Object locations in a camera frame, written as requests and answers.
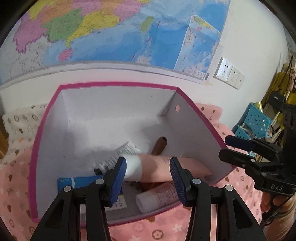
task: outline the wooden handle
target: wooden handle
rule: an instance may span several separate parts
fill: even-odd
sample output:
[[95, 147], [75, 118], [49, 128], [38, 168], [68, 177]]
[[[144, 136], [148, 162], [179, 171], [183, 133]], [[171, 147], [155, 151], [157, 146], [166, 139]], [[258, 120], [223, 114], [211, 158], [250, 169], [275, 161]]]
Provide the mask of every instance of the wooden handle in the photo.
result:
[[166, 137], [160, 137], [156, 141], [156, 143], [153, 147], [153, 150], [151, 152], [151, 155], [155, 155], [155, 156], [160, 155], [163, 152], [163, 150], [165, 149], [167, 143], [168, 143], [168, 140], [166, 139]]

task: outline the electrical outlet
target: electrical outlet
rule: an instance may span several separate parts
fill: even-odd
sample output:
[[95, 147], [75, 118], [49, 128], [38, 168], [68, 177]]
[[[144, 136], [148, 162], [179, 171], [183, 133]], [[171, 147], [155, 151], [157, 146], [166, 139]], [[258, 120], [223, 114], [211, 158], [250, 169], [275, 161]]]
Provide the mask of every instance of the electrical outlet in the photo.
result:
[[225, 58], [221, 58], [217, 71], [215, 73], [215, 78], [226, 82], [230, 75], [232, 67], [233, 64], [231, 62], [229, 62]]
[[240, 72], [238, 71], [238, 69], [233, 66], [226, 82], [229, 83], [230, 85], [234, 86], [237, 81], [237, 78], [239, 77], [239, 74], [240, 74]]
[[239, 90], [241, 88], [244, 80], [245, 80], [245, 76], [242, 73], [239, 73], [239, 76], [235, 82], [234, 87]]

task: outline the map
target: map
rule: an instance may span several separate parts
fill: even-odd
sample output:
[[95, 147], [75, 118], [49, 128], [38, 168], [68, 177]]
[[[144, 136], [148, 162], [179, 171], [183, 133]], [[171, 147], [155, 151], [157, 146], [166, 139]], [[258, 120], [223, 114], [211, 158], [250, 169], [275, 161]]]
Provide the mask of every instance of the map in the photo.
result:
[[123, 61], [202, 80], [230, 0], [39, 0], [0, 47], [0, 83], [40, 68]]

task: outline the wall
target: wall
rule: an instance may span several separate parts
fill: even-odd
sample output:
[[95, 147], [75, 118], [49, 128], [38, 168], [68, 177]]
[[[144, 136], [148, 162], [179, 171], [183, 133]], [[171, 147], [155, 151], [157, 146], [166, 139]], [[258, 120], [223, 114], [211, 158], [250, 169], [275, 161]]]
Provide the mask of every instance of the wall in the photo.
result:
[[[230, 60], [246, 77], [240, 90], [212, 78], [220, 57]], [[178, 77], [130, 70], [57, 71], [14, 84], [0, 91], [5, 112], [48, 102], [60, 83], [90, 80], [142, 81], [177, 85], [195, 102], [223, 108], [221, 122], [232, 128], [249, 102], [264, 96], [277, 69], [287, 57], [287, 43], [280, 21], [259, 0], [231, 0], [220, 46], [209, 68], [211, 84], [200, 85]]]

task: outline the light switch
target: light switch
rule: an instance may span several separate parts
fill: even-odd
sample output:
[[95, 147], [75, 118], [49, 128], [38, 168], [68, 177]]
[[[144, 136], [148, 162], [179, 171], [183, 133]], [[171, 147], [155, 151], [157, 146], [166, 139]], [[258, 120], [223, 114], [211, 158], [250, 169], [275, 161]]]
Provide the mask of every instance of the light switch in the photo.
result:
[[240, 89], [241, 86], [242, 86], [242, 84], [243, 84], [243, 82], [244, 82], [244, 79], [245, 79], [245, 76], [242, 73], [239, 73], [239, 76], [238, 76], [238, 78], [237, 78], [237, 80], [235, 82], [234, 87], [236, 89]]
[[238, 77], [239, 77], [239, 71], [236, 67], [233, 66], [226, 82], [234, 86]]

